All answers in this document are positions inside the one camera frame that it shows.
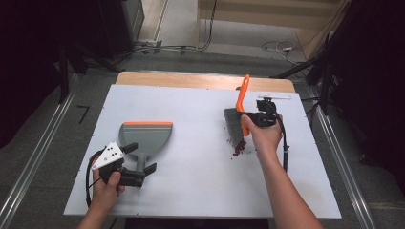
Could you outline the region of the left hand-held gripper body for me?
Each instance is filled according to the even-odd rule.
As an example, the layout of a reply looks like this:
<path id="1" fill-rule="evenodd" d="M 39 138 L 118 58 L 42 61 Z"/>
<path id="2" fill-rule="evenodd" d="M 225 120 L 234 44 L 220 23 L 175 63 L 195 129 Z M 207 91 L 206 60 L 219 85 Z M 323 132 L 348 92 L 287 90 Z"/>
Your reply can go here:
<path id="1" fill-rule="evenodd" d="M 131 171 L 123 166 L 125 154 L 121 151 L 116 142 L 109 143 L 101 152 L 92 169 L 98 170 L 101 179 L 107 182 L 113 172 L 120 172 L 121 186 L 141 187 L 145 179 L 143 172 Z"/>

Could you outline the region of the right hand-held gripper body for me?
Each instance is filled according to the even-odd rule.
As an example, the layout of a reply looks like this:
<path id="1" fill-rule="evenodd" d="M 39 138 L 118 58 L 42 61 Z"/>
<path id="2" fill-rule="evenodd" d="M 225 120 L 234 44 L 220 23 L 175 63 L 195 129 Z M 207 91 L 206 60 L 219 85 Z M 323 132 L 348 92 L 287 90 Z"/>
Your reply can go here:
<path id="1" fill-rule="evenodd" d="M 256 107 L 259 111 L 257 113 L 259 127 L 269 127 L 276 124 L 276 121 L 280 119 L 280 115 L 277 112 L 277 107 L 273 101 L 273 97 L 266 95 L 259 95 L 256 100 Z"/>

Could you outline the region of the grey dustpan with orange edge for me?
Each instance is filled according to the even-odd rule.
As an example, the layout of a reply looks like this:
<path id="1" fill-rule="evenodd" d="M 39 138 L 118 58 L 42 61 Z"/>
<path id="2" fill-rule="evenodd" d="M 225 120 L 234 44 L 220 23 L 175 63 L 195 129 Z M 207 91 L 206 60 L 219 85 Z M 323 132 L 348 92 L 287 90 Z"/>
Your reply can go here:
<path id="1" fill-rule="evenodd" d="M 120 144 L 138 144 L 133 152 L 138 172 L 145 169 L 147 157 L 157 153 L 168 142 L 172 129 L 171 121 L 126 121 L 121 125 L 118 134 Z"/>

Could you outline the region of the orange brush with grey bristles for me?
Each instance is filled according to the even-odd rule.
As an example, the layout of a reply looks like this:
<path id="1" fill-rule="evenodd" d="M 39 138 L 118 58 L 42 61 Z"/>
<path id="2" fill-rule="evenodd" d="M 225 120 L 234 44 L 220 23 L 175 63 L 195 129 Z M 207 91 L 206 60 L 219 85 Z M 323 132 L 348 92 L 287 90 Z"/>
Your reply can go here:
<path id="1" fill-rule="evenodd" d="M 246 135 L 249 135 L 249 129 L 242 122 L 241 116 L 244 114 L 244 98 L 248 88 L 250 75 L 244 77 L 242 85 L 239 90 L 238 99 L 234 108 L 224 109 L 224 119 L 226 128 L 229 133 L 230 143 L 233 148 L 237 148 L 244 140 Z"/>

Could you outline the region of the pile of red and green beans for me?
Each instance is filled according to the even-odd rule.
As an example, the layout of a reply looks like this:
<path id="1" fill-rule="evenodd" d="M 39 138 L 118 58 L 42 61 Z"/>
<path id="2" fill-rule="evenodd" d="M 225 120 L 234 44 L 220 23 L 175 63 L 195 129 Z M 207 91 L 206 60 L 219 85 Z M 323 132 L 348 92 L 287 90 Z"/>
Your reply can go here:
<path id="1" fill-rule="evenodd" d="M 244 152 L 246 144 L 247 144 L 247 142 L 244 138 L 242 138 L 239 141 L 229 140 L 229 143 L 233 149 L 233 153 L 232 153 L 233 156 L 238 156 L 238 155 L 242 154 Z"/>

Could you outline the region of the person's right hand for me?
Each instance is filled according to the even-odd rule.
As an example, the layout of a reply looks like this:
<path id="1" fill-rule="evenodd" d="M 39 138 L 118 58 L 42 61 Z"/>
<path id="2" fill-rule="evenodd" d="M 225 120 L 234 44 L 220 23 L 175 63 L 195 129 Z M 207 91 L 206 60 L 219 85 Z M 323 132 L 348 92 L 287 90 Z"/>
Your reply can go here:
<path id="1" fill-rule="evenodd" d="M 241 120 L 251 132 L 253 143 L 258 154 L 260 156 L 276 156 L 277 148 L 282 138 L 279 123 L 270 127 L 261 128 L 255 125 L 246 114 L 242 115 Z"/>

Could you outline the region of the person's left hand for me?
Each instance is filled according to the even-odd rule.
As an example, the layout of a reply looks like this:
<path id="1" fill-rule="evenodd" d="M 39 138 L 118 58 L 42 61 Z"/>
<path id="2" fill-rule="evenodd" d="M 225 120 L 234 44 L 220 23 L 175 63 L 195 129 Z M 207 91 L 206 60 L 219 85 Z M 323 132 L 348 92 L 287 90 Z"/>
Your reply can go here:
<path id="1" fill-rule="evenodd" d="M 117 198 L 124 193 L 125 187 L 119 184 L 120 172 L 113 172 L 108 181 L 98 181 L 93 187 L 93 200 L 91 208 L 109 212 L 117 201 Z"/>

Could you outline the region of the black metal stand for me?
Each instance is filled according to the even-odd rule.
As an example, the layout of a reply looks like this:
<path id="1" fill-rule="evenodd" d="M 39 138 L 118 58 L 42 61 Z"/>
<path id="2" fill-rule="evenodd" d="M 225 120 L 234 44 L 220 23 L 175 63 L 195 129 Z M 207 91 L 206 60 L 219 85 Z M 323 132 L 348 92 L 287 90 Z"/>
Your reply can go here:
<path id="1" fill-rule="evenodd" d="M 330 57 L 335 43 L 336 36 L 328 33 L 321 50 L 316 52 L 313 58 L 306 62 L 296 64 L 291 69 L 273 76 L 274 79 L 286 79 L 304 69 L 309 69 L 309 73 L 305 77 L 305 80 L 306 83 L 311 86 L 321 83 L 320 97 L 316 105 L 320 107 L 324 115 L 329 115 L 329 87 L 332 79 Z"/>
<path id="2" fill-rule="evenodd" d="M 68 64 L 71 64 L 76 73 L 87 72 L 88 67 L 83 59 L 84 55 L 89 56 L 91 59 L 95 60 L 96 63 L 100 64 L 101 66 L 107 68 L 112 72 L 123 72 L 123 69 L 120 69 L 119 67 L 116 67 L 115 65 L 109 63 L 107 60 L 92 52 L 90 49 L 86 48 L 82 44 L 64 41 L 58 47 L 58 67 L 60 76 L 59 103 L 63 103 L 67 99 L 70 92 Z"/>

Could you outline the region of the light wooden shelf unit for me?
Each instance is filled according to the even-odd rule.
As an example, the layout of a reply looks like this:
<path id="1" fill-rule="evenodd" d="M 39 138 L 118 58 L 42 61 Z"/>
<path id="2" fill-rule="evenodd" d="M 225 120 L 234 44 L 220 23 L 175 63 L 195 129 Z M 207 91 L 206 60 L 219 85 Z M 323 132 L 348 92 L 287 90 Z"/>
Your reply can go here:
<path id="1" fill-rule="evenodd" d="M 201 20 L 294 28 L 306 59 L 313 58 L 327 35 L 337 29 L 351 0 L 197 0 L 196 41 Z"/>

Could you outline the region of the grey power strip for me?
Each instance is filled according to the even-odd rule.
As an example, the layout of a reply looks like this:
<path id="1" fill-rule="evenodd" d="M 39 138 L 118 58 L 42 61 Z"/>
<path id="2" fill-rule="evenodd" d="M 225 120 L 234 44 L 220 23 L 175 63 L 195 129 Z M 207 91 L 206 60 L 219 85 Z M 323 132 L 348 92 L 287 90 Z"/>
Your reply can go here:
<path id="1" fill-rule="evenodd" d="M 139 41 L 137 44 L 142 48 L 159 48 L 161 47 L 162 41 L 161 40 Z"/>

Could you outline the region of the dark curtain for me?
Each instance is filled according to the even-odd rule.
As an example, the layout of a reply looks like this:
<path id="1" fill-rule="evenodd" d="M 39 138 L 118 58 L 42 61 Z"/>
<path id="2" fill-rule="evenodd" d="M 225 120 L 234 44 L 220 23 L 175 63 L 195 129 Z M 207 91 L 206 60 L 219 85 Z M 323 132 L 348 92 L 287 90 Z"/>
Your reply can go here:
<path id="1" fill-rule="evenodd" d="M 107 60 L 105 12 L 119 0 L 0 0 L 0 149 L 60 86 L 58 47 L 80 43 Z"/>
<path id="2" fill-rule="evenodd" d="M 334 38 L 331 98 L 405 195 L 405 0 L 351 0 Z"/>

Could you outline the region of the dark grey cabinet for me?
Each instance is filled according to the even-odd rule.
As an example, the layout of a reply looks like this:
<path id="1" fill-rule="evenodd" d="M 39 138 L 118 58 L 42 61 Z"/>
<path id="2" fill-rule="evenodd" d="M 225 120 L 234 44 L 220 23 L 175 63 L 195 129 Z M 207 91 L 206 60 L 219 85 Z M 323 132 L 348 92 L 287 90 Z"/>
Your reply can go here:
<path id="1" fill-rule="evenodd" d="M 141 0 L 121 0 L 123 14 L 127 24 L 129 36 L 132 43 L 135 43 L 144 21 L 144 11 Z"/>

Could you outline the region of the metal floor rail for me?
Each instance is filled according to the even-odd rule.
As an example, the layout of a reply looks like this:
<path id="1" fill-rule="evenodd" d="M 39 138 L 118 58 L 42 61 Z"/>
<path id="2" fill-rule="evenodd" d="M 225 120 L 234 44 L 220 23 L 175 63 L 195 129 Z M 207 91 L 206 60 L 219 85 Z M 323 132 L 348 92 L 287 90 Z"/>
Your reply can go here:
<path id="1" fill-rule="evenodd" d="M 367 203 L 356 183 L 352 169 L 346 160 L 335 131 L 332 128 L 330 117 L 324 115 L 320 106 L 315 108 L 315 112 L 320 121 L 327 142 L 330 145 L 331 153 L 333 154 L 334 161 L 339 174 L 342 177 L 342 181 L 345 185 L 345 189 L 348 193 L 352 208 L 357 216 L 361 229 L 377 229 Z"/>
<path id="2" fill-rule="evenodd" d="M 26 195 L 36 171 L 46 155 L 48 148 L 52 143 L 53 137 L 72 103 L 77 85 L 80 83 L 82 78 L 83 76 L 80 74 L 73 74 L 69 81 L 69 87 L 71 90 L 68 92 L 64 101 L 57 105 L 45 131 L 36 143 L 28 162 L 24 166 L 24 169 L 22 170 L 18 179 L 11 186 L 11 190 L 9 191 L 7 198 L 5 199 L 5 203 L 2 205 L 0 210 L 0 229 L 8 229 L 9 225 L 11 224 L 12 218 L 14 217 L 22 199 Z"/>

